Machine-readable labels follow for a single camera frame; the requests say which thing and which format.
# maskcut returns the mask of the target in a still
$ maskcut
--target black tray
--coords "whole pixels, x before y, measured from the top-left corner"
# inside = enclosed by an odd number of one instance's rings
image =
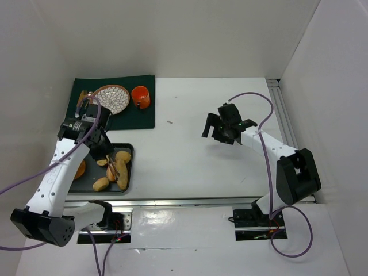
[[[93,183],[106,176],[107,167],[101,167],[97,165],[96,161],[88,154],[85,158],[86,161],[86,171],[85,173],[78,179],[74,180],[69,189],[69,193],[123,193],[129,188],[129,183],[131,181],[131,171],[132,171],[132,163],[134,156],[134,148],[129,143],[113,143],[115,147],[115,152],[118,151],[127,151],[131,156],[131,161],[126,164],[126,168],[128,169],[128,185],[125,190],[120,190],[116,183],[110,183],[110,185],[102,191],[94,191],[92,189]]]

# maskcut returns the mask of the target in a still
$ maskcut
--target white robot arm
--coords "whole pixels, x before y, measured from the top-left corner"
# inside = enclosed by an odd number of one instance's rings
[[[33,197],[24,209],[15,209],[11,221],[28,238],[41,242],[65,246],[75,231],[96,223],[99,227],[108,226],[112,215],[111,204],[103,201],[90,201],[85,206],[64,210],[64,203],[75,173],[87,154],[95,160],[110,160],[109,154],[114,147],[107,138],[104,127],[110,116],[110,111],[101,107],[101,115],[97,127],[84,143],[62,162],[59,161],[76,143],[91,129],[97,117],[97,106],[90,105],[87,116],[81,120],[66,119],[57,134],[58,141],[51,164],[58,166],[48,171]],[[112,172],[117,174],[111,164]]]
[[[273,188],[273,211],[286,205],[293,205],[321,189],[312,153],[285,145],[263,130],[252,120],[242,120],[233,103],[218,108],[220,115],[209,113],[202,137],[207,137],[214,127],[212,137],[221,143],[239,144],[252,148],[264,155],[259,132],[266,145],[270,164],[276,168],[276,187]],[[252,203],[255,219],[264,219],[270,212],[270,194]]]
[[[276,166],[277,161],[280,160],[281,157],[291,156],[297,151],[296,148],[285,145],[264,131],[262,131],[262,136],[266,145],[270,164],[273,166]],[[243,131],[241,133],[241,142],[244,146],[252,148],[258,154],[263,156],[263,148],[262,143],[260,142],[257,126],[251,126]],[[278,195],[276,188],[273,190],[273,199],[273,211],[287,205]],[[257,200],[257,205],[263,214],[268,214],[270,212],[270,193],[267,193],[265,196]]]

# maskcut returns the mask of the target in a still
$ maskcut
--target white wall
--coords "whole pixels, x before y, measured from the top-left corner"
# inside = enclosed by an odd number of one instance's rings
[[[73,74],[30,1],[0,1],[0,189],[45,167],[65,115]],[[0,196],[0,245],[25,238],[10,221],[37,181]],[[1,275],[14,275],[21,252],[0,251]]]
[[[368,0],[321,0],[281,80],[351,275],[367,275],[367,7]]]
[[[280,78],[319,0],[35,0],[80,78]]]

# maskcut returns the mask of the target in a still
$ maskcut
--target orange mug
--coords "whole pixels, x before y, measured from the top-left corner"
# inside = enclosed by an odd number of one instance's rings
[[[137,106],[138,109],[148,108],[151,103],[150,93],[144,86],[135,87],[132,90],[132,98],[135,106]]]

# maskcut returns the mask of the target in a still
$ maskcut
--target decorative plate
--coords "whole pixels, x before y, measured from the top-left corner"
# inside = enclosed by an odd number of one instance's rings
[[[92,96],[98,98],[101,105],[109,109],[113,115],[122,112],[128,106],[131,99],[127,89],[120,85],[102,86]],[[91,99],[90,103],[97,104],[94,99]]]

